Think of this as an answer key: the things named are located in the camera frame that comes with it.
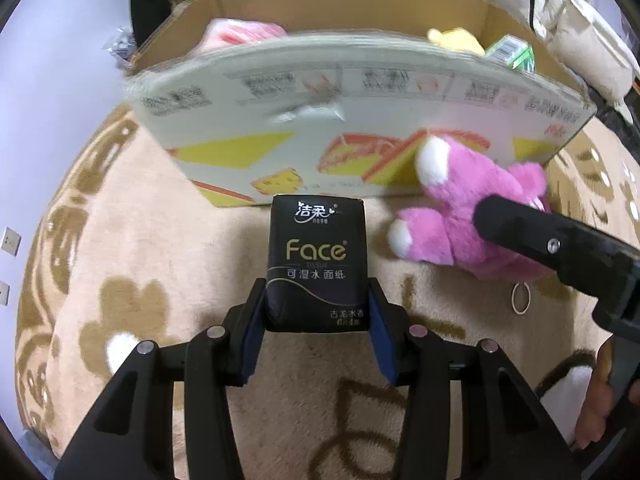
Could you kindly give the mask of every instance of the white plush paw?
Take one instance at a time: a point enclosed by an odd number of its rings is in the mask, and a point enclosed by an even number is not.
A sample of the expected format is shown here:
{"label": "white plush paw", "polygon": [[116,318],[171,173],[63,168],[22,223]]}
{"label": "white plush paw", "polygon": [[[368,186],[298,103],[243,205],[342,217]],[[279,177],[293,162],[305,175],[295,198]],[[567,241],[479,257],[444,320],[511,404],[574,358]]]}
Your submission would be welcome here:
{"label": "white plush paw", "polygon": [[540,200],[538,197],[535,197],[533,200],[530,200],[529,205],[533,209],[539,209],[540,211],[545,210],[545,205],[542,203],[542,200]]}
{"label": "white plush paw", "polygon": [[409,225],[405,220],[401,219],[397,219],[391,224],[386,238],[389,241],[391,250],[399,258],[405,258],[407,256],[411,244],[414,241],[409,232]]}
{"label": "white plush paw", "polygon": [[440,137],[431,136],[415,159],[418,180],[424,186],[437,186],[449,179],[449,152],[451,146]]}

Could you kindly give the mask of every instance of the pink plastic bag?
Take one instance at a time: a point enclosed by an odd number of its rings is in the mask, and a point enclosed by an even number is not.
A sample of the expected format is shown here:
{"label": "pink plastic bag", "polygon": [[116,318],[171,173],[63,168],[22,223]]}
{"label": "pink plastic bag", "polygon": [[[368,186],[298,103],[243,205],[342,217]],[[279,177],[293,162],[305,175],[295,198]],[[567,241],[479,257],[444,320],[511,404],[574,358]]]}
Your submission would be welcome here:
{"label": "pink plastic bag", "polygon": [[285,30],[275,23],[218,19],[209,23],[202,40],[191,53],[202,54],[224,46],[282,38],[286,35]]}

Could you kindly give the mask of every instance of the blue gripper pad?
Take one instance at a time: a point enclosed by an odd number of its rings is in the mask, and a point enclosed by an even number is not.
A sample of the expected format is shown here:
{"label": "blue gripper pad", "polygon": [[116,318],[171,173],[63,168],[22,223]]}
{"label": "blue gripper pad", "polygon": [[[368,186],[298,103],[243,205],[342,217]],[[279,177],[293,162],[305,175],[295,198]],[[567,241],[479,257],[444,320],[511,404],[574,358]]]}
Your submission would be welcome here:
{"label": "blue gripper pad", "polygon": [[396,367],[393,341],[380,312],[380,306],[371,291],[369,291],[369,316],[369,337],[371,338],[380,373],[391,384],[396,384],[398,381],[398,368]]}
{"label": "blue gripper pad", "polygon": [[244,341],[242,342],[242,367],[240,375],[245,384],[249,380],[249,377],[255,372],[260,347],[262,346],[262,340],[264,338],[264,303],[265,293],[262,291],[260,299],[257,302],[257,307],[251,316],[246,333],[244,334]]}

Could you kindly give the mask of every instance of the wall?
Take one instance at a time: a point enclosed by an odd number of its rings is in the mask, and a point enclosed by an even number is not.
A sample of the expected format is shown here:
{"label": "wall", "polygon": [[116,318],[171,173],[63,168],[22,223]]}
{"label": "wall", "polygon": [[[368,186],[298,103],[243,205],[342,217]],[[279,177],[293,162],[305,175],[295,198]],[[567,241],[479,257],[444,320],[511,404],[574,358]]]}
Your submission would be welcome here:
{"label": "wall", "polygon": [[0,415],[17,436],[17,300],[31,239],[66,169],[121,99],[122,72],[102,47],[129,26],[129,0],[22,0],[0,32],[0,230],[22,235],[0,251]]}

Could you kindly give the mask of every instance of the yellow plush toy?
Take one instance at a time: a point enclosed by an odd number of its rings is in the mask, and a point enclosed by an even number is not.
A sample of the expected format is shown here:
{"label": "yellow plush toy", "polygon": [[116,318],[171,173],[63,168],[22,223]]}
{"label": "yellow plush toy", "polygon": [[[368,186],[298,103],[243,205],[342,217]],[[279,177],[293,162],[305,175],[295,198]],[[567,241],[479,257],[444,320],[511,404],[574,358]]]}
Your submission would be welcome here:
{"label": "yellow plush toy", "polygon": [[476,37],[465,28],[454,28],[447,32],[440,32],[432,28],[427,38],[431,43],[438,44],[456,52],[471,52],[478,56],[484,56],[484,48],[478,43]]}

